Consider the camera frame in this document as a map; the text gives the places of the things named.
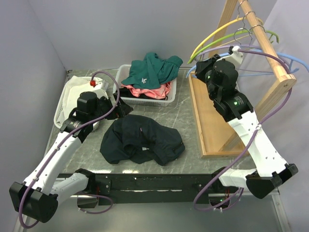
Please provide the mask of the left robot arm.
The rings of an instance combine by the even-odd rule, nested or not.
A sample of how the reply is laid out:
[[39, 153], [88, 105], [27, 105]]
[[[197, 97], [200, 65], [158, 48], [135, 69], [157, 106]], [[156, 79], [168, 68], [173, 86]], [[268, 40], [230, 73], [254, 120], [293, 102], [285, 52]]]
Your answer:
[[123, 118], [132, 112], [132, 107], [114, 94], [115, 104], [108, 97], [87, 91], [80, 94], [76, 106], [63, 122], [51, 149], [40, 164], [22, 183], [13, 182], [9, 194], [20, 223], [26, 215], [37, 222], [46, 223], [55, 214], [58, 206], [78, 192], [98, 193], [96, 175], [79, 169], [69, 178], [56, 184], [64, 165], [93, 131], [100, 120]]

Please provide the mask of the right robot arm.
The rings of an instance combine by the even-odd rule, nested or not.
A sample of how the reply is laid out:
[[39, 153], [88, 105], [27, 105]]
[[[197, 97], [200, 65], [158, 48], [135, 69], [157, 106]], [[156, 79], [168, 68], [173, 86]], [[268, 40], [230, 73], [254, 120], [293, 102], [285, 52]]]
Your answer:
[[241, 59], [230, 61], [229, 57], [222, 58], [216, 54], [206, 61], [197, 62], [195, 75], [206, 84], [215, 110], [242, 140], [245, 145], [243, 151], [249, 152], [255, 168], [239, 170], [223, 167], [198, 196], [210, 186], [218, 193], [227, 187], [237, 187], [248, 189], [256, 198], [262, 199], [298, 173], [297, 166], [289, 164], [273, 146], [262, 128], [264, 121], [258, 121], [248, 98], [236, 89], [239, 76], [236, 66], [241, 62]]

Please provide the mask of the blue hanger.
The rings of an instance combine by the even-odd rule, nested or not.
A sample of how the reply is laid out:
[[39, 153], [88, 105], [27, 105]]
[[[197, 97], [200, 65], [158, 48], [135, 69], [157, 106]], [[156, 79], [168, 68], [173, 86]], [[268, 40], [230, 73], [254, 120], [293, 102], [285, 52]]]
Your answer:
[[[228, 53], [222, 53], [222, 54], [219, 54], [219, 55], [220, 55], [221, 57], [225, 57], [225, 56], [228, 56]], [[304, 61], [298, 59], [298, 58], [295, 58], [295, 57], [293, 57], [293, 56], [291, 56], [291, 55], [284, 54], [284, 53], [279, 53], [279, 58], [288, 58], [288, 59], [291, 60], [291, 61], [290, 61], [290, 64], [289, 64], [289, 70], [290, 70], [290, 72], [291, 72], [292, 74], [295, 73], [295, 72], [297, 72], [297, 71], [299, 71], [299, 68], [295, 68], [294, 70], [292, 70], [292, 64], [293, 64], [294, 61], [297, 62], [297, 63], [299, 63], [299, 64], [301, 64], [302, 66], [304, 66], [305, 69], [309, 72], [309, 65], [306, 64]], [[186, 75], [186, 78], [188, 78], [189, 75], [190, 75], [190, 73], [191, 73], [193, 70], [195, 70], [195, 69], [196, 69], [196, 65], [193, 66], [193, 67], [188, 71], [188, 73], [187, 73], [187, 75]], [[251, 71], [251, 72], [254, 72], [254, 73], [259, 73], [259, 72], [260, 72], [260, 74], [242, 74], [242, 75], [240, 75], [240, 76], [261, 76], [261, 75], [271, 75], [271, 74], [272, 74], [272, 72], [262, 72], [262, 71]]]

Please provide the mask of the dark navy shorts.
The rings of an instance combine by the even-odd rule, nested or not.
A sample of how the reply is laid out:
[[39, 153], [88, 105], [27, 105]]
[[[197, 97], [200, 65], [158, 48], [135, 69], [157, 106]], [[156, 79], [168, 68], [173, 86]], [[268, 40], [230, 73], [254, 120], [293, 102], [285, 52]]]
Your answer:
[[162, 126], [149, 117], [127, 115], [107, 129], [99, 151], [109, 164], [154, 160], [165, 166], [185, 151], [185, 145], [176, 129]]

